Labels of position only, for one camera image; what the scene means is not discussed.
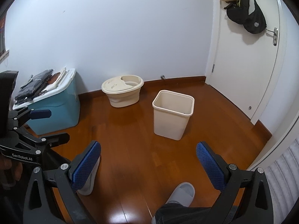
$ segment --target wall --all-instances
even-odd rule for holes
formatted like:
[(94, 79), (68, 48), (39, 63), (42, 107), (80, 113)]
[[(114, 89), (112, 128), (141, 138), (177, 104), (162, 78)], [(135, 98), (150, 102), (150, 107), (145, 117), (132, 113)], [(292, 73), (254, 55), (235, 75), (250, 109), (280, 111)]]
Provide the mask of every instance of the wall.
[(75, 67), (79, 93), (124, 74), (204, 75), (212, 19), (212, 0), (15, 0), (0, 71), (19, 70), (18, 89), (31, 74)]
[(260, 117), (272, 134), (281, 124), (299, 90), (299, 26), (283, 2), (282, 9), (287, 22), (285, 59), (277, 85)]

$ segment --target baseboard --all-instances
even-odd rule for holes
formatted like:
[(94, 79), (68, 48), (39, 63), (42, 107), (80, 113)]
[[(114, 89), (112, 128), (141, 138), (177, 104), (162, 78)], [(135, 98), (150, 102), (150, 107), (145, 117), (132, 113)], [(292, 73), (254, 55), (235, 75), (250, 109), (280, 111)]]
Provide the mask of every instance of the baseboard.
[[(195, 82), (204, 82), (206, 79), (205, 76), (196, 76), (196, 77), (178, 77), (178, 78), (167, 78), (167, 79), (159, 79), (153, 81), (146, 81), (142, 88), (150, 89), (151, 87), (156, 86), (168, 86), (182, 83), (195, 83)], [(102, 90), (96, 90), (88, 93), (79, 94), (80, 101), (90, 100), (93, 98), (105, 96), (106, 94)]]
[(255, 123), (253, 129), (267, 141), (272, 137), (271, 132), (263, 125), (260, 120)]

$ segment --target door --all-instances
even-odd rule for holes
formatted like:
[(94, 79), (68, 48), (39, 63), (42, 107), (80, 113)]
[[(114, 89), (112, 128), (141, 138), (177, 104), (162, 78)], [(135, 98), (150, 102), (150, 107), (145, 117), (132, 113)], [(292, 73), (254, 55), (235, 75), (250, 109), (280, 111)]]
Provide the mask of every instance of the door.
[[(257, 0), (257, 3), (265, 16), (267, 29), (277, 28), (279, 37), (277, 0)], [(278, 43), (273, 45), (272, 32), (254, 35), (243, 25), (231, 21), (223, 9), (225, 6), (227, 3), (221, 2), (218, 48), (210, 85), (251, 119), (270, 81)], [(253, 0), (250, 0), (249, 13), (253, 10)]]

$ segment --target metal bolt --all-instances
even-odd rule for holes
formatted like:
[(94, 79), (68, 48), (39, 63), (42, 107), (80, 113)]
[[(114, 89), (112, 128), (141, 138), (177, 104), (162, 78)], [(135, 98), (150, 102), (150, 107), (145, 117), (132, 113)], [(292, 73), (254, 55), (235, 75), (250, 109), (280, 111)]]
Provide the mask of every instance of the metal bolt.
[(235, 164), (230, 164), (230, 165), (229, 165), (229, 168), (230, 168), (231, 170), (236, 170), (236, 169), (237, 169), (237, 166), (236, 166)]
[(68, 168), (68, 164), (67, 164), (67, 163), (64, 163), (64, 164), (62, 164), (62, 165), (60, 166), (60, 168), (61, 168), (62, 170), (65, 170), (65, 169)]
[(264, 170), (261, 167), (258, 167), (258, 172), (259, 173), (264, 173)]
[(33, 170), (33, 172), (34, 172), (34, 173), (38, 173), (39, 170), (40, 170), (40, 168), (39, 168), (39, 167), (36, 167), (36, 168)]

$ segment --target floor plank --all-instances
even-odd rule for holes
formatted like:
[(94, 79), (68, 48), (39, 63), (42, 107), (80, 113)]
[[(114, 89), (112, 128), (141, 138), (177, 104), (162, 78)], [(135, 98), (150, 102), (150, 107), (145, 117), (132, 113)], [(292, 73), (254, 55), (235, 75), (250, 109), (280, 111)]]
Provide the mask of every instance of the floor plank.
[[(162, 89), (195, 98), (180, 141), (153, 132), (152, 101)], [(196, 191), (191, 206), (211, 206), (219, 191), (196, 157), (196, 144), (206, 141), (227, 163), (246, 169), (266, 143), (235, 105), (200, 82), (142, 89), (139, 102), (125, 108), (113, 108), (106, 96), (81, 102), (79, 124), (65, 131), (71, 140), (54, 150), (71, 160), (92, 139), (101, 143), (94, 191), (80, 198), (102, 224), (150, 223), (157, 208), (185, 181)]]

